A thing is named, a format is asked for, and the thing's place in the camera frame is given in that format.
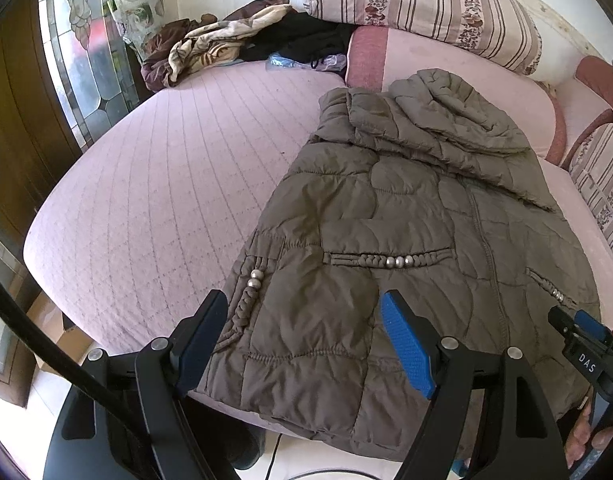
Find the jacket zipper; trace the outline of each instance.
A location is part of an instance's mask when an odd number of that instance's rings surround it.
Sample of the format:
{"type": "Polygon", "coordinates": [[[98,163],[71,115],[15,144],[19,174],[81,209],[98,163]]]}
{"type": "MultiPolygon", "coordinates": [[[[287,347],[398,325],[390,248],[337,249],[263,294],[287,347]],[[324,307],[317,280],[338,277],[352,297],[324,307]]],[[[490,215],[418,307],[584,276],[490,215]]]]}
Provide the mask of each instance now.
{"type": "Polygon", "coordinates": [[[506,312],[504,312],[503,302],[500,295],[500,288],[498,286],[498,275],[495,272],[495,262],[493,260],[493,251],[491,251],[491,246],[487,239],[485,238],[485,234],[482,231],[482,224],[480,224],[480,213],[477,210],[477,204],[475,203],[475,197],[471,192],[471,189],[468,187],[467,183],[464,182],[464,177],[458,176],[459,183],[462,185],[464,190],[467,192],[467,196],[469,197],[469,203],[471,204],[471,214],[474,220],[475,230],[477,231],[480,240],[482,241],[482,245],[485,248],[485,253],[487,255],[487,265],[489,267],[489,271],[491,272],[491,285],[493,286],[493,290],[495,292],[495,297],[497,298],[498,304],[498,320],[500,323],[500,330],[503,334],[504,347],[499,348],[500,352],[504,351],[505,348],[511,345],[511,336],[509,334],[509,324],[507,321],[506,312]]]}

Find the cardboard box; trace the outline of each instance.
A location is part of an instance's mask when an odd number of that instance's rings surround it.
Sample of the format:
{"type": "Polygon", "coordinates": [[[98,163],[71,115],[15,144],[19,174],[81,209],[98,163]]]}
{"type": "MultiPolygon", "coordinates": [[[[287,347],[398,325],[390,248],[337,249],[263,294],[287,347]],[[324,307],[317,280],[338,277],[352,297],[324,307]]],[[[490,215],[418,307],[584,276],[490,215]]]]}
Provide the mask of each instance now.
{"type": "MultiPolygon", "coordinates": [[[[86,350],[93,344],[93,339],[64,316],[44,292],[33,302],[27,316],[75,362],[80,362],[86,350]]],[[[35,356],[35,359],[40,370],[58,374],[38,356],[35,356]]]]}

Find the brown puffer jacket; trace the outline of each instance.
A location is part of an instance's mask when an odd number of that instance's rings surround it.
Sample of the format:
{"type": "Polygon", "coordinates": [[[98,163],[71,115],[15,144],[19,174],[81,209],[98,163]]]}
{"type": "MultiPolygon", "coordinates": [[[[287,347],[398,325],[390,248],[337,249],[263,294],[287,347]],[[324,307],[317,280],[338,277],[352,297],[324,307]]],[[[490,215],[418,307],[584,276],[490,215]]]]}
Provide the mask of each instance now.
{"type": "Polygon", "coordinates": [[[334,89],[321,108],[233,267],[229,321],[199,391],[302,436],[402,460],[427,402],[382,326],[379,298],[393,288],[468,348],[518,346],[564,413],[587,386],[547,313],[559,302],[599,319],[599,300],[523,133],[442,70],[385,94],[334,89]],[[389,268],[398,256],[410,265],[389,268]],[[253,269],[264,272],[260,290],[248,285],[253,269]]]}

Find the silver bead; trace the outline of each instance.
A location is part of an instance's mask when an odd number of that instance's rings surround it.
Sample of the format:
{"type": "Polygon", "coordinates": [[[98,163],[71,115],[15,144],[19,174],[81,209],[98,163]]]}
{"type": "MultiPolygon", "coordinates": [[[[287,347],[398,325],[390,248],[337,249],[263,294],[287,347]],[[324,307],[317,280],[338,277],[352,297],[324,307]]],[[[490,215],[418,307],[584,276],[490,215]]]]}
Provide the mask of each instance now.
{"type": "Polygon", "coordinates": [[[264,273],[260,269],[253,269],[251,271],[251,277],[262,281],[264,279],[264,273]]]}
{"type": "Polygon", "coordinates": [[[246,284],[255,290],[259,290],[262,286],[262,282],[256,278],[251,278],[248,282],[246,282],[246,284]]]}

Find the beige patterned blanket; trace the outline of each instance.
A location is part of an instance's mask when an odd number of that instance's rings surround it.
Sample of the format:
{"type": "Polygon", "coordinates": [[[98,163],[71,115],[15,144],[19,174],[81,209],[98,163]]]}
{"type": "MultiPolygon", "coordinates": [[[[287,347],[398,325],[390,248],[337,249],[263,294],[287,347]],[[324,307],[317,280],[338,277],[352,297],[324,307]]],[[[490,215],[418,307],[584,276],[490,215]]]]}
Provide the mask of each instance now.
{"type": "Polygon", "coordinates": [[[182,41],[173,45],[169,54],[170,86],[176,85],[183,72],[191,74],[236,59],[246,38],[279,22],[291,8],[289,4],[270,6],[251,18],[211,23],[190,31],[182,41]]]}

